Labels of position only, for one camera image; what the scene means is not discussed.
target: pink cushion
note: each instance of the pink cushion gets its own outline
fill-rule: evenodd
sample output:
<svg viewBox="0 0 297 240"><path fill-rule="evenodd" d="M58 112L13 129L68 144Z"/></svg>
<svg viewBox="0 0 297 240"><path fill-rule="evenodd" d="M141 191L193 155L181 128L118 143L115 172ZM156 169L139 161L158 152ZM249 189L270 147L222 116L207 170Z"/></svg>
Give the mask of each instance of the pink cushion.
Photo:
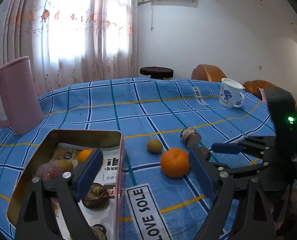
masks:
<svg viewBox="0 0 297 240"><path fill-rule="evenodd" d="M264 89L263 88L258 88L258 89L261 92L262 101L267 104L267 99L266 99L266 95L264 93Z"/></svg>

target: orange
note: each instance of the orange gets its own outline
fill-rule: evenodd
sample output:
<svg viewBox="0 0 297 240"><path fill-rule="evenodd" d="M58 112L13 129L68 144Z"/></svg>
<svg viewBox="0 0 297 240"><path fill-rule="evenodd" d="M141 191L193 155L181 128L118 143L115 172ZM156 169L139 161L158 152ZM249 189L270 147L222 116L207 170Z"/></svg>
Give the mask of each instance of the orange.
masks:
<svg viewBox="0 0 297 240"><path fill-rule="evenodd" d="M171 148L161 157L161 169L166 176L179 178L189 171L188 153L179 148Z"/></svg>
<svg viewBox="0 0 297 240"><path fill-rule="evenodd" d="M88 156L92 153L93 149L85 149L82 150L77 156L77 162L82 163L87 159Z"/></svg>

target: blue checkered tablecloth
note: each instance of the blue checkered tablecloth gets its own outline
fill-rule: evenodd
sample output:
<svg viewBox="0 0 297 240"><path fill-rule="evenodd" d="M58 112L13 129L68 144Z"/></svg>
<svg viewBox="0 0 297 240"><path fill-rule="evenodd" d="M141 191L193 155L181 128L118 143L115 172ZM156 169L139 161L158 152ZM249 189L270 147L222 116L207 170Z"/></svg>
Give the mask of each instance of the blue checkered tablecloth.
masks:
<svg viewBox="0 0 297 240"><path fill-rule="evenodd" d="M199 88L207 105L195 99L192 87ZM160 169L161 155L148 153L146 143L157 138L163 150L177 147L188 151L180 139L180 132L188 126L199 132L201 145L208 148L214 142L234 142L246 135L275 134L266 104L245 92L240 109L224 108L218 102L219 90L220 84L212 82L129 78L74 84L41 96L44 118L40 125L21 136L0 129L1 232L14 239L7 206L22 171L50 130L120 130L129 161L124 170L126 187L149 184L169 238L193 239L211 203L203 197L192 172L181 179L167 178ZM238 167L258 160L246 154L212 153L211 161ZM233 202L220 239L227 238L236 207ZM141 239L126 201L123 219L125 239Z"/></svg>

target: sheer curtain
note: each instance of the sheer curtain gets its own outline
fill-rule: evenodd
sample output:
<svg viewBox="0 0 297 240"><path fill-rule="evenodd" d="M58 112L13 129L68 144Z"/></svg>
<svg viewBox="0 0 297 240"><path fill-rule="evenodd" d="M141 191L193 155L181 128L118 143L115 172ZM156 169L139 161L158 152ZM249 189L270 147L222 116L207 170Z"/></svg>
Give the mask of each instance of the sheer curtain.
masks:
<svg viewBox="0 0 297 240"><path fill-rule="evenodd" d="M10 0L3 11L0 66L29 56L40 95L137 76L137 0Z"/></svg>

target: sofa armrest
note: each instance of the sofa armrest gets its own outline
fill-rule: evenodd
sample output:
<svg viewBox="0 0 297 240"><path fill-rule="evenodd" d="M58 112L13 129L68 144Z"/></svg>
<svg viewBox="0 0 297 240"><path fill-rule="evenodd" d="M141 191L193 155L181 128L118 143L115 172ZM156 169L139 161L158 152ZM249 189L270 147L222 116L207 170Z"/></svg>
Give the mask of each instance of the sofa armrest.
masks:
<svg viewBox="0 0 297 240"><path fill-rule="evenodd" d="M223 71L213 65L200 64L192 72L192 79L196 80L221 82L222 78L226 78Z"/></svg>
<svg viewBox="0 0 297 240"><path fill-rule="evenodd" d="M247 81L244 83L245 91L255 95L259 100L262 100L261 92L259 91L259 86L253 81Z"/></svg>

